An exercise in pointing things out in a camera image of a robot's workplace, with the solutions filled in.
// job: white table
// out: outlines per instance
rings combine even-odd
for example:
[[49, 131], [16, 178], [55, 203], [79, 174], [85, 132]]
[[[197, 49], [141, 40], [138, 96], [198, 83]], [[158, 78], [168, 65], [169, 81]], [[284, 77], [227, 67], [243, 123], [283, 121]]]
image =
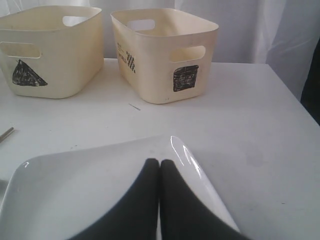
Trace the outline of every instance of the white table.
[[319, 239], [320, 127], [268, 65], [212, 63], [204, 95], [165, 105], [141, 100], [115, 59], [66, 99], [16, 96], [0, 75], [0, 132], [11, 126], [0, 201], [32, 157], [170, 134], [191, 148], [247, 236]]

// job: basket handle hole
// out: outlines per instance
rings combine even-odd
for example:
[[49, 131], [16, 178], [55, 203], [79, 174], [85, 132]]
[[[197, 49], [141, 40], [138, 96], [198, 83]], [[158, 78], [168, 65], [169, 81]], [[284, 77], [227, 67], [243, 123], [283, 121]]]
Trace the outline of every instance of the basket handle hole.
[[206, 54], [204, 46], [181, 47], [173, 50], [170, 54], [170, 61], [173, 63], [199, 60]]
[[62, 18], [62, 22], [66, 27], [72, 27], [88, 20], [89, 18], [90, 17], [88, 16], [64, 16]]
[[40, 49], [32, 43], [0, 42], [0, 50], [8, 57], [38, 59], [41, 57]]
[[132, 20], [128, 21], [126, 26], [133, 31], [146, 31], [152, 30], [156, 26], [156, 22], [153, 19]]

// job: white plate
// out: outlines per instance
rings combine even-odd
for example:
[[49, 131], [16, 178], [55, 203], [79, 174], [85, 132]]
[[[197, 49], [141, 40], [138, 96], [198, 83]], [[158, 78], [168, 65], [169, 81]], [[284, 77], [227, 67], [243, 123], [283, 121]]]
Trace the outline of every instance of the white plate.
[[32, 158], [18, 167], [0, 210], [0, 239], [65, 240], [85, 229], [124, 195], [145, 160], [170, 159], [197, 197], [237, 225], [186, 145], [157, 136]]

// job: checkered pattern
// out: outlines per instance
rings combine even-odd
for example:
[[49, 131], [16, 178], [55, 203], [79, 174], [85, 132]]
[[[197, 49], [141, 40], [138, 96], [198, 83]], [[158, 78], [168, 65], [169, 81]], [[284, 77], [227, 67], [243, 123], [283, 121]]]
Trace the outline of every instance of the checkered pattern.
[[134, 72], [136, 73], [136, 69], [135, 69], [135, 58], [128, 52], [126, 52], [126, 60], [127, 60], [127, 64], [128, 67]]

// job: white backdrop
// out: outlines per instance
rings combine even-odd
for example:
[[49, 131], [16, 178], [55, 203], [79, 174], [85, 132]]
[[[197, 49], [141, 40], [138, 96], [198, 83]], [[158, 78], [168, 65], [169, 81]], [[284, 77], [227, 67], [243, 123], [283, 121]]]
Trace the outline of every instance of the white backdrop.
[[320, 0], [0, 0], [0, 16], [40, 5], [102, 8], [107, 58], [116, 57], [113, 11], [176, 8], [208, 19], [220, 26], [213, 62], [267, 63], [298, 99], [320, 37]]

